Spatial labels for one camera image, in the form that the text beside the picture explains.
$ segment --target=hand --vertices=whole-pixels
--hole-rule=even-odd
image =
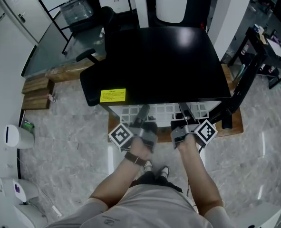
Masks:
[[[144,145],[144,142],[139,137],[135,137],[132,140],[130,152],[131,154],[138,156],[145,161],[151,158],[151,151]]]
[[[179,151],[185,151],[189,148],[196,148],[196,142],[194,134],[189,133],[184,141],[180,142],[177,146]]]

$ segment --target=yellow warning label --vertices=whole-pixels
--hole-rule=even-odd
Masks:
[[[126,89],[101,90],[100,102],[115,102],[126,100]]]

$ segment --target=shoe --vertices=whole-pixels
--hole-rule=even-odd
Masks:
[[[167,166],[164,166],[162,168],[159,169],[159,171],[157,172],[157,176],[161,176],[161,177],[165,177],[166,179],[168,179],[170,173],[170,169]]]
[[[145,172],[147,171],[152,171],[153,170],[153,165],[150,161],[147,161],[145,164]]]

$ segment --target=wristwatch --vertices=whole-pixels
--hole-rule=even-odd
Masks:
[[[126,152],[126,155],[125,155],[125,158],[131,162],[133,162],[134,164],[136,165],[140,165],[142,167],[144,167],[147,163],[147,161],[139,158],[138,156],[136,155],[133,155],[131,152]]]

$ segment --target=white door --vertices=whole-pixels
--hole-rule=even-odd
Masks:
[[[25,29],[39,42],[51,24],[51,21],[38,0],[4,1]]]

